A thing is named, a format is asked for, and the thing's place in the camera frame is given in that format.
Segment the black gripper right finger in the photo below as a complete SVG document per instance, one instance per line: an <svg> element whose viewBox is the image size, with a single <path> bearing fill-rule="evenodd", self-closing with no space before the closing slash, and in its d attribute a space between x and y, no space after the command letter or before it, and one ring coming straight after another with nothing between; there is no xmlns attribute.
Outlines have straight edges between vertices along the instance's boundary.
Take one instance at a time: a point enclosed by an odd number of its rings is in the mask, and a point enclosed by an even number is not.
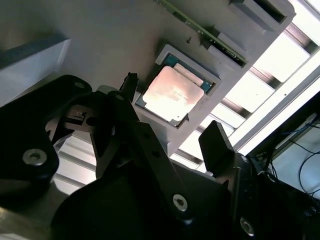
<svg viewBox="0 0 320 240"><path fill-rule="evenodd" d="M213 120L200 135L206 170L229 193L229 215L235 236L257 236L257 183L250 160L232 147L222 124Z"/></svg>

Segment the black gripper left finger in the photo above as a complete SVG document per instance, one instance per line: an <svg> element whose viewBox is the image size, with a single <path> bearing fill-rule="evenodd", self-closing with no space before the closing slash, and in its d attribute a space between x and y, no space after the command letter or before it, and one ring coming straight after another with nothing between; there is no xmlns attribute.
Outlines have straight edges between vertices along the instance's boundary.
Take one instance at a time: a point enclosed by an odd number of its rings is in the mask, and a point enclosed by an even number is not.
<svg viewBox="0 0 320 240"><path fill-rule="evenodd" d="M151 126L133 109L137 84L138 76L129 73L120 89L102 93L76 76L63 75L1 107L1 199L13 202L42 195L58 170L57 145L82 131L92 140L96 180L133 163L169 211L190 222L187 189Z"/></svg>

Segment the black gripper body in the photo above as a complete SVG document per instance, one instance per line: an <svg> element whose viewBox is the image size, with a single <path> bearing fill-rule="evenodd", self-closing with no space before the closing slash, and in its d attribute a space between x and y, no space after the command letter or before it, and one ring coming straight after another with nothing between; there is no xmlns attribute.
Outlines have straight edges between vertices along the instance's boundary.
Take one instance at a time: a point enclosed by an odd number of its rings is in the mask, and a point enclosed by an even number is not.
<svg viewBox="0 0 320 240"><path fill-rule="evenodd" d="M232 218L231 194L211 177L179 163L190 222L165 206L144 171L133 163L72 193L51 223L53 240L248 240L250 224Z"/></svg>

